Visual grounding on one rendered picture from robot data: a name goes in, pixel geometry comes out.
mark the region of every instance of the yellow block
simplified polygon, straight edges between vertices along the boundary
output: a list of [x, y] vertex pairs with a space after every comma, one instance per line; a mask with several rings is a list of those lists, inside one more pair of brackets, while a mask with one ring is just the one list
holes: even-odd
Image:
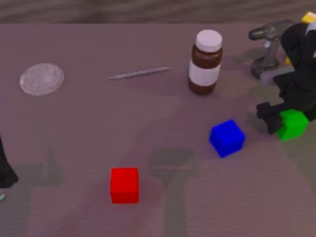
[[[314, 21], [316, 21], [316, 14], [310, 11], [307, 12], [301, 20], [301, 22], [307, 23], [307, 24], [312, 23]], [[289, 58], [286, 58], [285, 63], [288, 65], [291, 65], [291, 61], [289, 60]]]

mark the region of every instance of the jar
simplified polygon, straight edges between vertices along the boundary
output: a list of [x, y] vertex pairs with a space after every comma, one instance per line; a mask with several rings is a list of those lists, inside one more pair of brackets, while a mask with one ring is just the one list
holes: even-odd
[[192, 48], [189, 88], [197, 95], [213, 92], [223, 56], [223, 38], [214, 30], [200, 31]]

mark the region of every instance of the white pen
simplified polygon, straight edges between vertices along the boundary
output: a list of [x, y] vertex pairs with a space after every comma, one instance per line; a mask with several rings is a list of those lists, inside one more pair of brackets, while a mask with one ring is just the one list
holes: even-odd
[[152, 73], [164, 72], [164, 71], [167, 71], [169, 69], [170, 69], [169, 67], [154, 68], [154, 69], [149, 69], [149, 70], [144, 70], [144, 71], [116, 75], [113, 77], [109, 77], [109, 79], [110, 80], [118, 80], [118, 79], [125, 79], [125, 78], [131, 78], [131, 77], [138, 77], [138, 76], [143, 76], [143, 75], [152, 74]]

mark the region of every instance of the white disc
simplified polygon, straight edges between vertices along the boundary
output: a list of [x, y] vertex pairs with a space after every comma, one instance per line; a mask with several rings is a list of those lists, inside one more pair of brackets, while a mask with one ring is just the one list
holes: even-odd
[[48, 95], [64, 81], [64, 72], [56, 65], [40, 63], [28, 68], [20, 77], [22, 90], [30, 95]]

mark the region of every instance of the gray table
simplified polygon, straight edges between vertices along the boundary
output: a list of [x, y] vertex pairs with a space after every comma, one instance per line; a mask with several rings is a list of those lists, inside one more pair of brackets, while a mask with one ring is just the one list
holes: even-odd
[[[185, 189], [187, 236], [314, 237], [315, 126], [282, 143], [251, 114], [257, 102], [277, 102], [275, 88], [249, 75], [262, 43], [247, 39], [256, 26], [1, 25], [1, 135], [21, 179], [0, 203], [1, 237], [167, 236], [165, 209], [176, 203], [164, 200], [173, 191], [149, 172], [163, 149], [172, 157], [192, 152], [198, 164]], [[222, 33], [225, 57], [214, 94], [198, 97], [188, 90], [187, 69], [205, 28]], [[54, 94], [32, 97], [18, 79], [42, 62], [59, 65], [66, 81]], [[160, 66], [172, 70], [107, 79]], [[247, 141], [220, 159], [208, 132], [230, 118]], [[111, 204], [114, 166], [139, 167], [138, 205]]]

